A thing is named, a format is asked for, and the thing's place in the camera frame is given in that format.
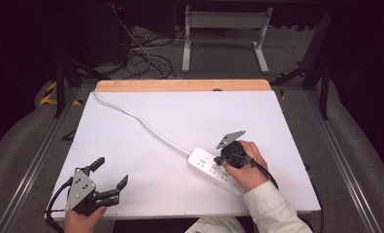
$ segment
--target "hand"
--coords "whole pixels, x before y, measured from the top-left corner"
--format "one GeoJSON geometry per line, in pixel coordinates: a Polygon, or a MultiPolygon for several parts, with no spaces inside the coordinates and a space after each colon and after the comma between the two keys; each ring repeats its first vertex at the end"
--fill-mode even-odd
{"type": "MultiPolygon", "coordinates": [[[[256,162],[268,170],[267,162],[262,157],[254,143],[246,141],[240,141],[240,143],[248,156],[255,159],[256,162]]],[[[231,175],[235,181],[237,181],[240,186],[247,191],[250,191],[269,180],[264,173],[262,173],[257,167],[252,167],[251,164],[245,164],[240,169],[234,168],[226,162],[224,162],[222,166],[225,168],[226,172],[231,175]]]]}
{"type": "Polygon", "coordinates": [[[65,233],[92,233],[106,210],[107,208],[102,206],[90,216],[78,215],[75,211],[70,211],[65,217],[65,233]]]}

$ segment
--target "white table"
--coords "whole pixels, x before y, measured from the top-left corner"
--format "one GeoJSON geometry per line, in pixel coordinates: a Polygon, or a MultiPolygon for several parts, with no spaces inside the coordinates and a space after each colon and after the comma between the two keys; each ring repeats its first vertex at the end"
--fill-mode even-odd
{"type": "MultiPolygon", "coordinates": [[[[241,139],[257,144],[279,190],[294,208],[298,212],[320,210],[273,91],[179,91],[197,85],[240,89],[240,83],[250,86],[249,89],[270,89],[264,81],[140,81],[100,83],[97,92],[141,117],[187,151],[200,147],[219,154],[215,147],[224,134],[246,130],[241,139]],[[170,91],[128,89],[142,88],[142,83],[158,83],[170,91]],[[119,91],[120,85],[129,92],[119,91]]],[[[98,191],[115,188],[129,175],[119,205],[109,207],[104,218],[248,216],[240,197],[188,168],[186,154],[163,143],[136,119],[104,105],[91,93],[54,190],[74,175],[76,167],[89,165],[102,156],[106,158],[105,164],[89,177],[98,191]]],[[[53,208],[64,209],[66,197],[64,191],[53,208]]],[[[60,220],[64,213],[52,216],[60,220]]]]}

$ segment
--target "black cable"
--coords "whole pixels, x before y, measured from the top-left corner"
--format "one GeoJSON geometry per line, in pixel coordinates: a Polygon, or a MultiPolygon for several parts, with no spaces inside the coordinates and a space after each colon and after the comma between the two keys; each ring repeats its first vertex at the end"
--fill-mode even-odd
{"type": "Polygon", "coordinates": [[[174,38],[171,38],[171,39],[168,39],[168,41],[165,42],[164,44],[151,46],[150,44],[154,44],[155,41],[158,41],[161,39],[167,39],[167,37],[162,35],[162,34],[155,33],[155,32],[144,32],[144,33],[138,34],[137,36],[140,36],[140,38],[143,39],[143,41],[140,43],[141,46],[142,47],[148,46],[148,48],[164,47],[164,46],[169,45],[170,43],[172,43],[173,41],[176,40],[174,38]],[[144,37],[141,36],[143,34],[145,34],[145,35],[149,34],[149,35],[146,37],[146,39],[144,39],[144,37]]]}
{"type": "Polygon", "coordinates": [[[59,194],[68,186],[72,185],[72,181],[74,178],[70,178],[67,182],[61,185],[59,189],[56,191],[56,193],[53,195],[52,199],[49,202],[48,208],[45,211],[46,214],[46,222],[47,225],[50,226],[52,229],[54,229],[58,233],[63,233],[64,230],[53,220],[51,214],[52,212],[59,212],[60,210],[52,210],[53,203],[55,203],[56,198],[58,198],[59,194]]]}
{"type": "Polygon", "coordinates": [[[312,233],[315,233],[315,231],[313,230],[312,224],[307,219],[300,217],[300,216],[298,216],[298,218],[300,220],[302,220],[309,227],[309,229],[312,231],[312,233]]]}
{"type": "Polygon", "coordinates": [[[271,180],[271,182],[272,182],[273,185],[276,187],[276,189],[279,189],[279,187],[277,186],[277,182],[276,182],[276,180],[275,180],[274,177],[271,175],[271,173],[268,172],[267,169],[265,169],[261,164],[259,164],[258,162],[256,162],[255,159],[253,159],[253,158],[250,160],[250,163],[252,164],[252,166],[253,166],[253,164],[254,164],[257,168],[259,168],[259,170],[261,170],[261,172],[262,172],[263,174],[265,174],[265,176],[267,176],[269,180],[271,180]]]}
{"type": "Polygon", "coordinates": [[[168,78],[171,74],[174,74],[174,77],[176,79],[176,71],[172,63],[167,58],[160,55],[154,55],[154,54],[150,54],[149,56],[147,56],[145,54],[140,53],[137,50],[131,50],[129,54],[130,54],[129,56],[130,64],[133,67],[135,67],[138,72],[131,71],[130,67],[128,66],[126,71],[130,73],[132,76],[123,78],[123,80],[131,79],[137,76],[138,78],[140,78],[141,75],[148,72],[150,68],[154,68],[158,71],[158,77],[156,79],[165,79],[165,78],[168,78]],[[147,61],[149,61],[148,66],[144,67],[144,70],[141,71],[139,69],[139,66],[147,61]],[[167,74],[165,74],[162,66],[169,68],[169,71],[167,74]]]}
{"type": "Polygon", "coordinates": [[[167,38],[167,37],[165,37],[162,34],[156,33],[156,32],[147,31],[147,32],[143,32],[143,33],[134,35],[134,38],[139,39],[139,40],[137,40],[138,44],[131,46],[131,49],[137,48],[139,45],[141,45],[141,47],[144,47],[146,45],[153,43],[154,41],[157,41],[157,40],[160,40],[163,38],[167,38]]]}

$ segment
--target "metal stand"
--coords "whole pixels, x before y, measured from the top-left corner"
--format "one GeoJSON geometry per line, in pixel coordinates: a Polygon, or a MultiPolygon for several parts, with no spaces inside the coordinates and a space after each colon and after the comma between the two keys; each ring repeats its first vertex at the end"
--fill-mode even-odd
{"type": "Polygon", "coordinates": [[[301,73],[304,73],[304,70],[301,68],[298,68],[289,74],[286,74],[286,75],[280,74],[279,79],[276,79],[275,81],[270,82],[270,85],[281,85],[282,83],[286,83],[287,81],[290,81],[293,78],[299,76],[301,73]]]}
{"type": "Polygon", "coordinates": [[[201,28],[261,28],[261,35],[257,42],[253,42],[253,48],[258,58],[259,66],[263,74],[268,74],[269,69],[265,56],[262,53],[262,45],[268,30],[272,16],[272,8],[265,13],[218,13],[218,12],[190,12],[190,6],[185,11],[185,45],[183,48],[182,72],[188,73],[191,56],[190,29],[201,28]]]}

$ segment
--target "power strip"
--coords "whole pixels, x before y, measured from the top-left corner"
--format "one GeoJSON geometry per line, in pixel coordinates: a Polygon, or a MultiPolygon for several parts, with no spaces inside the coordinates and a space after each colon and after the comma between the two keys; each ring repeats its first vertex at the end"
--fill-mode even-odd
{"type": "Polygon", "coordinates": [[[196,148],[188,158],[188,166],[205,176],[212,182],[220,185],[237,196],[242,196],[245,190],[232,178],[222,166],[218,166],[213,159],[215,155],[206,150],[196,148]]]}

